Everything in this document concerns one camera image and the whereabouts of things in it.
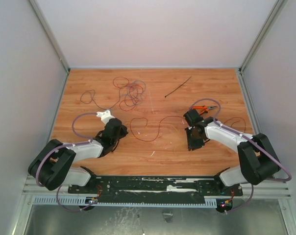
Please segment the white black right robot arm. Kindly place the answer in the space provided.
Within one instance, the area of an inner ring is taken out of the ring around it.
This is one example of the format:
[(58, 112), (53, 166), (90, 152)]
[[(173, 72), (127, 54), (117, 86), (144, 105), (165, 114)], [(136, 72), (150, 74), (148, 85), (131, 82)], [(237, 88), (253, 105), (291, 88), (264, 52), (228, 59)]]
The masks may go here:
[(188, 124), (185, 129), (188, 150), (200, 149), (206, 142), (213, 140), (238, 154), (239, 166), (224, 169), (215, 175), (213, 188), (217, 194), (225, 195), (236, 184), (257, 185), (281, 169), (266, 135), (239, 132), (213, 117), (203, 118), (194, 109), (183, 116)]

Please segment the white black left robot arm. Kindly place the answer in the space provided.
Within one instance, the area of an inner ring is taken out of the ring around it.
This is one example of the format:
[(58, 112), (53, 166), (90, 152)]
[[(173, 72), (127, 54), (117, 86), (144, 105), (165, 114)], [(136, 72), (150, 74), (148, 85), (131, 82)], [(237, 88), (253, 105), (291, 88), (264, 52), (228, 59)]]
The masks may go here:
[(28, 167), (39, 187), (52, 191), (64, 182), (78, 185), (85, 193), (96, 189), (97, 182), (91, 173), (72, 164), (84, 159), (95, 159), (115, 151), (120, 139), (128, 134), (127, 127), (117, 118), (110, 119), (102, 131), (88, 141), (62, 143), (50, 140)]

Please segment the orange black needle-nose pliers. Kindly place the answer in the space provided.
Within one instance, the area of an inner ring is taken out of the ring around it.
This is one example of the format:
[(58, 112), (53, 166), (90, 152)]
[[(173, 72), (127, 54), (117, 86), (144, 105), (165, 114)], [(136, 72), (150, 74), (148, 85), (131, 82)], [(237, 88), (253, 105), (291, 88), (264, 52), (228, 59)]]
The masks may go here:
[(214, 106), (193, 106), (192, 110), (198, 110), (198, 113), (200, 115), (206, 114), (208, 113), (210, 110), (213, 110), (215, 108), (217, 108), (218, 106), (214, 105)]

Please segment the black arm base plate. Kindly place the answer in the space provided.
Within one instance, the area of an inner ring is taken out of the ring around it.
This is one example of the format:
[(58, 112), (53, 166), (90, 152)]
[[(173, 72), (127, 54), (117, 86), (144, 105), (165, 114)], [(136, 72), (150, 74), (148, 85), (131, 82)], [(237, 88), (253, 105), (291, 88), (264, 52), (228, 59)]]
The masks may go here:
[(221, 187), (210, 176), (92, 176), (85, 186), (69, 186), (68, 193), (99, 193), (101, 203), (123, 204), (202, 204), (206, 196), (243, 195), (239, 184)]

